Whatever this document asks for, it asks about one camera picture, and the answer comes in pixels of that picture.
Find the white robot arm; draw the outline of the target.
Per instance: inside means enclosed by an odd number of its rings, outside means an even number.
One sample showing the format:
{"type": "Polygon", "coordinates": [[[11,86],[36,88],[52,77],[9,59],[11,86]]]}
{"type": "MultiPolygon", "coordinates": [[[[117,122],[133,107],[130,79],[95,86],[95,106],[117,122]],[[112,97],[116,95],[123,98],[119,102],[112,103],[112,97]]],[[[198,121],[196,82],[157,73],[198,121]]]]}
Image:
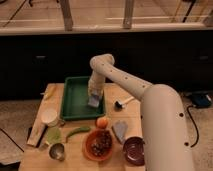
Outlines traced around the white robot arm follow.
{"type": "Polygon", "coordinates": [[[114,66],[111,54],[90,59],[89,96],[103,96],[108,78],[140,102],[146,171],[195,171],[183,102],[165,84],[152,84],[114,66]]]}

